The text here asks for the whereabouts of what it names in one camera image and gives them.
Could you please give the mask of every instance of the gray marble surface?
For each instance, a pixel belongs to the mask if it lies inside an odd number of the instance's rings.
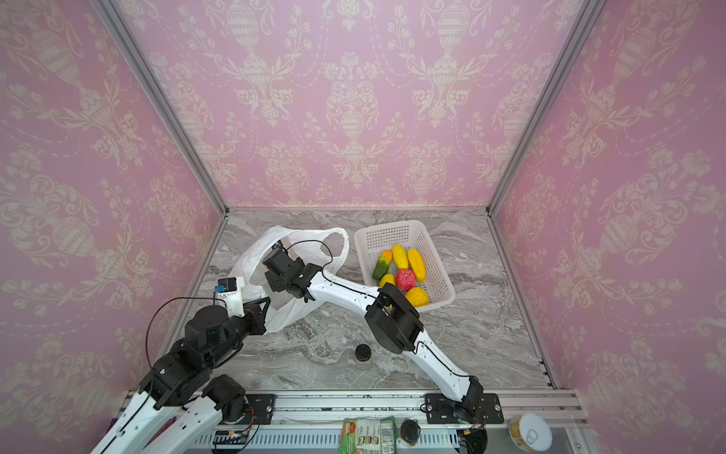
[[[198,296],[210,296],[216,280],[226,277],[242,252],[273,225],[344,227],[351,250],[337,274],[362,283],[356,230],[405,219],[426,226],[456,290],[454,302],[421,314],[441,350],[485,388],[545,386],[483,211],[234,211]],[[334,241],[332,246],[337,255],[340,246]],[[204,304],[195,305],[188,317]],[[368,370],[355,363],[354,350],[361,343],[372,349]],[[435,387],[413,361],[379,346],[362,318],[329,303],[278,333],[248,337],[220,373],[247,389]]]

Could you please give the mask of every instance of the black mounting plate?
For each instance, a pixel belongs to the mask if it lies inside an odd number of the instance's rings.
[[[248,392],[245,396],[247,397],[247,403],[255,411],[255,425],[269,425],[272,422],[272,413],[274,412],[274,394],[257,394],[256,392]],[[236,422],[235,425],[248,425],[251,419],[252,413],[246,412],[242,419]]]
[[[455,424],[459,421],[454,416],[454,401],[447,399],[443,394],[426,394],[423,407],[431,406],[426,412],[426,421],[429,424]],[[499,403],[499,396],[494,393],[481,395],[481,412],[486,424],[503,424],[504,415]]]

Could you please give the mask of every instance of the black bottle cap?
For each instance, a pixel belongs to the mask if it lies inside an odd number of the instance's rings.
[[[370,347],[368,344],[360,344],[356,347],[356,359],[361,362],[365,362],[370,359]]]
[[[421,426],[416,421],[407,419],[401,424],[401,438],[410,445],[416,443],[420,435]]]

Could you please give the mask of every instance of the white plastic bag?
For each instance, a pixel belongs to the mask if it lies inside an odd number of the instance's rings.
[[[327,271],[335,274],[345,263],[350,249],[348,233],[340,227],[328,230],[293,230],[276,225],[270,227],[237,260],[229,276],[242,276],[245,279],[245,287],[242,288],[242,301],[249,302],[265,296],[270,297],[270,308],[267,311],[267,317],[265,317],[265,328],[267,328],[268,332],[273,333],[293,324],[320,307],[323,301],[309,300],[306,303],[302,298],[295,298],[286,291],[273,292],[265,278],[264,273],[267,269],[262,264],[262,259],[270,252],[270,248],[278,240],[283,240],[282,243],[287,248],[291,244],[302,240],[325,242],[325,238],[333,233],[339,233],[343,236],[343,250],[340,252],[340,256],[334,256],[332,264],[325,267]],[[297,244],[289,250],[289,253],[293,259],[299,256],[305,263],[315,263],[320,266],[330,261],[327,249],[316,241]],[[239,304],[235,304],[234,307],[228,304],[227,311],[230,315],[242,315],[242,307]]]

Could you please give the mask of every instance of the pink wall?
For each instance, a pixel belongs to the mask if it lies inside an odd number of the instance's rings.
[[[0,44],[1,450],[85,453],[218,216],[88,1],[0,3]]]
[[[724,14],[608,1],[499,213],[604,453],[726,450]]]
[[[581,2],[117,4],[229,205],[485,206]]]

